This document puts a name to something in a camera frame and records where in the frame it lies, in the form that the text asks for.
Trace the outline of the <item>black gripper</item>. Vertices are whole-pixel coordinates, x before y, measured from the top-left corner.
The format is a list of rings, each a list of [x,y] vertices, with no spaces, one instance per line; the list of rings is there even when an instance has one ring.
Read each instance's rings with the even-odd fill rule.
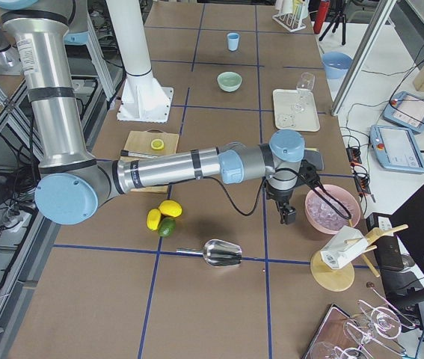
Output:
[[[267,200],[273,200],[277,211],[280,215],[281,224],[293,224],[296,221],[297,211],[296,208],[290,204],[293,195],[293,189],[280,190],[276,189],[271,183],[265,181],[265,195]]]

